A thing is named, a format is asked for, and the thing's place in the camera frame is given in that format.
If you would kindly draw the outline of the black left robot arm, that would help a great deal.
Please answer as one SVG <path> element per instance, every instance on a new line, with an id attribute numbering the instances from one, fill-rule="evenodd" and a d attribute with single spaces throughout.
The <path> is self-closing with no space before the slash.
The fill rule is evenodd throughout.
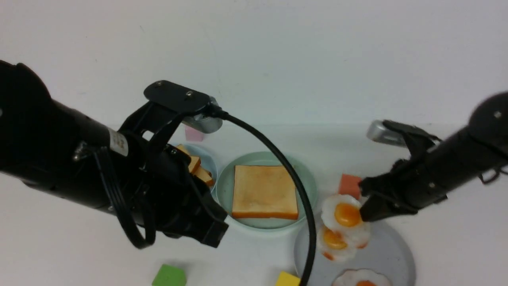
<path id="1" fill-rule="evenodd" d="M 159 80 L 116 131 L 52 99 L 26 65 L 1 61 L 0 70 L 2 174 L 115 216 L 138 249 L 158 232 L 219 246 L 227 212 L 189 170 L 190 156 L 169 144 L 181 123 L 221 128 L 213 97 Z"/>

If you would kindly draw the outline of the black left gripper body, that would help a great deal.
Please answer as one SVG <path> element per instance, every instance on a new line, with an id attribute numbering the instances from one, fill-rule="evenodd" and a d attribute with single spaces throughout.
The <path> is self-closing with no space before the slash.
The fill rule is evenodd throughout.
<path id="1" fill-rule="evenodd" d="M 122 193 L 119 177 L 115 178 L 115 212 L 136 248 L 153 245 L 157 232 L 218 247 L 229 227 L 225 223 L 227 212 L 212 199 L 210 188 L 189 172 L 190 157 L 169 145 L 182 122 L 183 116 L 149 101 L 120 128 L 140 148 L 143 175 L 133 203 L 141 212 L 145 235 L 138 230 L 140 224 Z"/>

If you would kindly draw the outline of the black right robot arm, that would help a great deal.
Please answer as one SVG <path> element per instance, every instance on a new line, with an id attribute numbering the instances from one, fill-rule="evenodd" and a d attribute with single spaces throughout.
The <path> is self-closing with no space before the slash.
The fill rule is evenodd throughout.
<path id="1" fill-rule="evenodd" d="M 360 209 L 363 221 L 416 215 L 475 178 L 488 185 L 507 174 L 507 108 L 507 92 L 490 96 L 445 140 L 416 126 L 373 121 L 367 137 L 407 148 L 410 158 L 396 161 L 385 174 L 361 179 L 359 188 L 367 197 Z"/>

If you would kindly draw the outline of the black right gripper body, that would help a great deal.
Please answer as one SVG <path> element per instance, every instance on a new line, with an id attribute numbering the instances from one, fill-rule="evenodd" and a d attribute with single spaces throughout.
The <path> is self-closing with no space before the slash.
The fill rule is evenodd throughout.
<path id="1" fill-rule="evenodd" d="M 367 199 L 372 194 L 399 199 L 416 208 L 417 213 L 427 206 L 446 201 L 446 192 L 424 166 L 429 150 L 437 147 L 441 139 L 416 126 L 397 132 L 403 135 L 410 157 L 397 160 L 385 174 L 363 178 L 359 183 L 361 194 Z"/>

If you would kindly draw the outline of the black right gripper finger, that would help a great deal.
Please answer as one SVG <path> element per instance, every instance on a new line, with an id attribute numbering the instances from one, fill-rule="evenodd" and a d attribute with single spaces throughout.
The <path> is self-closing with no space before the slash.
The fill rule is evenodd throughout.
<path id="1" fill-rule="evenodd" d="M 360 208 L 365 222 L 376 222 L 396 216 L 416 215 L 417 209 L 384 194 L 372 194 Z"/>

